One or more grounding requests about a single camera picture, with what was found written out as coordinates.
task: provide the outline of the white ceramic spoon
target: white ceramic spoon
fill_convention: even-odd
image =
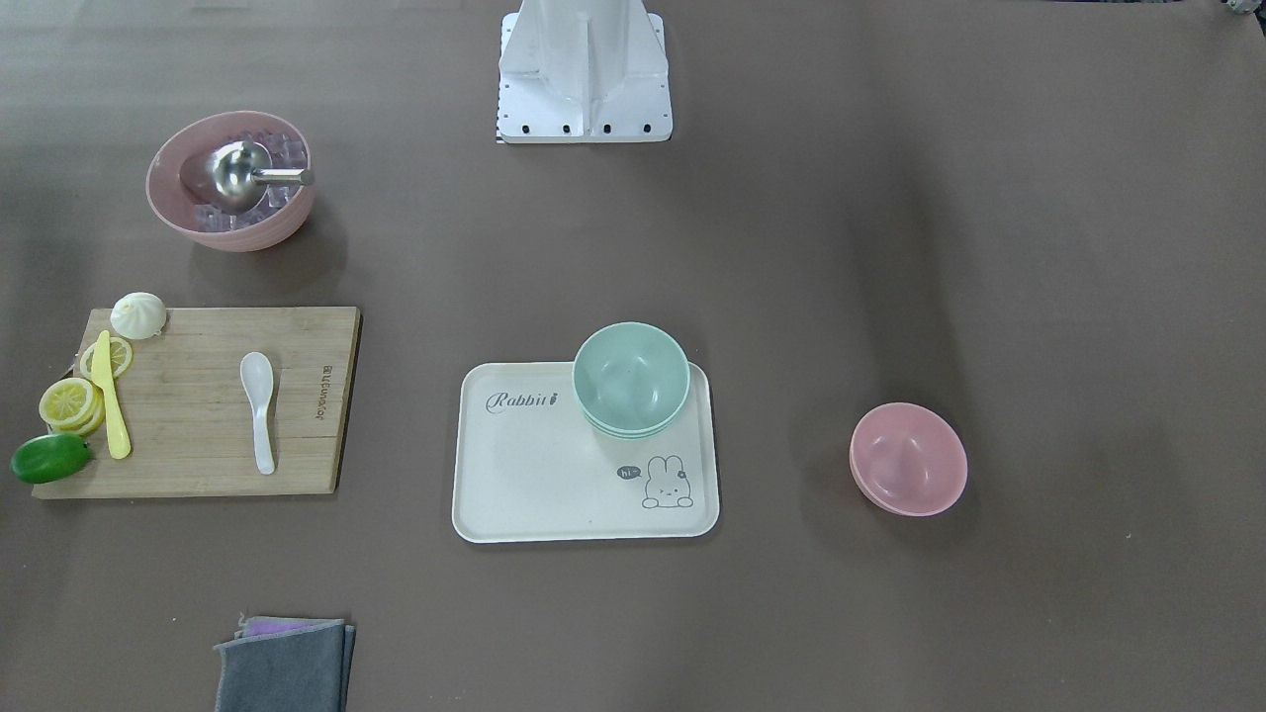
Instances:
[[[260,473],[271,475],[272,445],[268,443],[268,404],[272,402],[272,364],[258,351],[242,357],[242,388],[251,402],[254,423],[254,464]]]

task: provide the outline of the brown table surface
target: brown table surface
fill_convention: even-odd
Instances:
[[[0,478],[0,708],[210,709],[239,612],[356,623],[353,711],[1266,708],[1256,22],[663,0],[671,142],[509,147],[515,9],[0,9],[5,456],[128,291],[365,313],[334,495]],[[299,125],[320,190],[252,255],[175,234],[143,190],[167,137],[234,108]],[[462,376],[623,319],[711,380],[719,524],[462,541]],[[848,476],[890,400],[963,438],[941,517]]]

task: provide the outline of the pink bowl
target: pink bowl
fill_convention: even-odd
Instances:
[[[957,433],[910,403],[886,403],[862,417],[848,443],[848,469],[871,502],[908,517],[944,512],[967,486]]]
[[[284,208],[253,226],[230,232],[200,231],[197,218],[194,214],[196,203],[180,182],[180,166],[190,156],[223,146],[228,137],[243,130],[289,133],[304,142],[308,151],[308,167],[313,166],[311,144],[308,143],[304,134],[299,133],[299,129],[285,119],[261,111],[228,111],[182,128],[158,149],[154,160],[149,163],[149,172],[146,175],[146,198],[149,199],[149,208],[162,222],[194,242],[225,252],[263,250],[286,239],[308,219],[316,198],[313,186],[305,185]]]

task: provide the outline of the gray cloth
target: gray cloth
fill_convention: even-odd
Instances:
[[[220,652],[216,712],[342,712],[356,627],[342,620],[242,622]]]

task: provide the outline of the metal ice cream scoop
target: metal ice cream scoop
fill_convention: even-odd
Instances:
[[[273,168],[267,148],[253,141],[234,141],[191,156],[180,167],[180,182],[203,203],[241,215],[260,204],[268,185],[311,185],[313,172]]]

